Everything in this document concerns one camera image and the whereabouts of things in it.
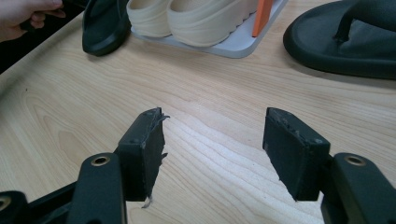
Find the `white slipper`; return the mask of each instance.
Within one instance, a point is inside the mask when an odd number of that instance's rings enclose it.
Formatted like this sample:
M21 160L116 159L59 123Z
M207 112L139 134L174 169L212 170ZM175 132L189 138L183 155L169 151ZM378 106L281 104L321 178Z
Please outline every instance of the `white slipper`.
M164 37L171 34L166 16L170 0L130 0L126 5L129 21L139 35Z
M172 0L168 23L176 40L209 47L227 38L256 11L258 0Z

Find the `black slide sandal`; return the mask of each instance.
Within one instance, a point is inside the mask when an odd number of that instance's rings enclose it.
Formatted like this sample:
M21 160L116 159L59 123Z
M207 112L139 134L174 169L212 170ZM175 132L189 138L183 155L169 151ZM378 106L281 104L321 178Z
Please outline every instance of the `black slide sandal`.
M291 57L316 70L396 79L396 1L315 7L289 26L283 43Z
M91 0L84 12L82 48L102 56L120 47L131 23L126 13L126 0Z

